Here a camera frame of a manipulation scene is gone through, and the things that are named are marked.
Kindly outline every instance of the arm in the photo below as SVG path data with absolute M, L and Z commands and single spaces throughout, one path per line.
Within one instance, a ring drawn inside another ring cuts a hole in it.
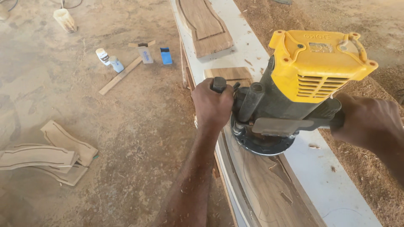
M 336 98 L 345 122 L 342 128 L 331 128 L 333 137 L 373 152 L 404 186 L 404 129 L 397 104 L 346 93 Z
M 195 87 L 198 131 L 180 172 L 153 226 L 206 226 L 208 195 L 216 141 L 227 124 L 233 105 L 233 87 L 227 85 L 222 94 L 210 89 L 213 78 Z

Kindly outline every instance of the white bottle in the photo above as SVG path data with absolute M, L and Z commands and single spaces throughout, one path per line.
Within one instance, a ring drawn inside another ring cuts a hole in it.
M 104 49 L 102 49 L 102 48 L 97 49 L 97 50 L 95 51 L 95 53 L 97 54 L 97 56 L 98 56 L 98 58 L 100 59 L 100 61 L 101 61 L 102 63 L 104 63 L 104 65 L 109 65 L 109 56 L 108 56 L 107 52 L 105 52 Z
M 122 70 L 124 70 L 124 66 L 118 60 L 118 58 L 116 58 L 116 56 L 112 55 L 111 57 L 109 57 L 109 62 L 111 63 L 112 67 L 116 72 L 120 73 L 122 72 Z

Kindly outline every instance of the blue container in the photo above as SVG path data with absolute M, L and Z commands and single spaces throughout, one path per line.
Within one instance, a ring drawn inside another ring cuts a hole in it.
M 112 67 L 114 70 L 118 73 L 122 72 L 124 70 L 124 66 L 122 63 L 116 58 L 116 56 L 112 55 L 109 57 L 109 62 L 111 63 Z
M 168 65 L 173 63 L 173 60 L 171 59 L 170 49 L 168 47 L 160 48 L 160 52 L 163 64 Z

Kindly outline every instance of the dusty floor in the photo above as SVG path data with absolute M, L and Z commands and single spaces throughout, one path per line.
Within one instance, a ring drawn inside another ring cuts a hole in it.
M 235 0 L 269 54 L 272 33 L 282 30 L 358 32 L 368 58 L 379 68 L 360 82 L 344 88 L 352 95 L 394 100 L 404 88 L 404 3 L 400 0 L 295 0 L 291 6 L 268 0 Z M 321 132 L 385 227 L 404 226 L 404 191 L 370 152 L 334 141 Z
M 77 4 L 67 0 L 66 7 Z M 14 4 L 7 0 L 6 8 Z M 0 148 L 45 143 L 53 119 L 99 149 L 75 187 L 47 175 L 0 172 L 0 226 L 146 226 L 160 209 L 195 135 L 194 107 L 182 88 L 179 35 L 165 0 L 84 0 L 65 33 L 49 0 L 20 1 L 0 21 Z M 117 73 L 95 54 L 104 48 L 124 65 L 138 57 L 129 42 L 149 42 L 153 64 L 140 64 L 105 96 Z M 159 47 L 170 47 L 163 65 Z M 231 226 L 220 179 L 213 180 L 210 226 Z

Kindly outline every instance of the white workbench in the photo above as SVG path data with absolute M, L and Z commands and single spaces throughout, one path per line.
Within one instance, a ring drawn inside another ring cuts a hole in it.
M 181 23 L 175 0 L 170 0 L 178 24 L 185 52 L 196 84 L 203 81 L 205 69 L 243 67 L 250 69 L 254 82 L 261 78 L 269 55 L 262 47 L 252 29 L 242 18 L 233 0 L 213 0 L 212 8 L 225 22 L 234 46 L 215 54 L 196 58 L 192 37 Z M 310 149 L 316 144 L 321 149 Z M 284 153 L 298 180 L 313 202 L 313 205 L 329 227 L 380 227 L 381 224 L 355 187 L 327 143 L 315 130 L 301 131 L 293 145 Z M 233 207 L 237 206 L 232 185 L 225 179 Z M 239 226 L 246 226 L 245 218 L 234 209 Z

